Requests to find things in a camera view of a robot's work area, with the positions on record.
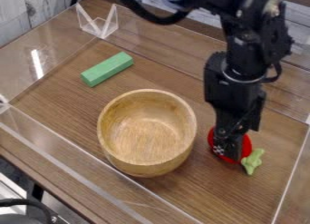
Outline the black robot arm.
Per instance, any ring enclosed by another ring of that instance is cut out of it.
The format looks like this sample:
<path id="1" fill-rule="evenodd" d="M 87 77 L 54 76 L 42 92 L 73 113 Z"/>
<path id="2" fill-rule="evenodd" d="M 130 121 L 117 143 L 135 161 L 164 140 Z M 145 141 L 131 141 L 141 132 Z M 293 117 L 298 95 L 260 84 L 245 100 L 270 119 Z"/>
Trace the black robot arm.
<path id="1" fill-rule="evenodd" d="M 257 131 L 265 108 L 264 84 L 278 80 L 281 60 L 292 53 L 285 0 L 176 0 L 185 10 L 208 9 L 221 16 L 226 50 L 204 70 L 205 100 L 216 111 L 213 151 L 242 159 L 244 140 Z"/>

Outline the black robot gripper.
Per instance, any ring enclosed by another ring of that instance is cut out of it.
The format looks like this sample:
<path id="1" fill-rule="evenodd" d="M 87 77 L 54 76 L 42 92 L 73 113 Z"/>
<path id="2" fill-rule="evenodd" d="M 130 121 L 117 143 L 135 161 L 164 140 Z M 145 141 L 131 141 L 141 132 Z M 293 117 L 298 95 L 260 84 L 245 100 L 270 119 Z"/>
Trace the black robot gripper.
<path id="1" fill-rule="evenodd" d="M 240 162 L 244 135 L 260 131 L 266 92 L 260 83 L 238 83 L 226 77 L 226 53 L 213 54 L 204 68 L 205 101 L 216 111 L 213 152 Z"/>

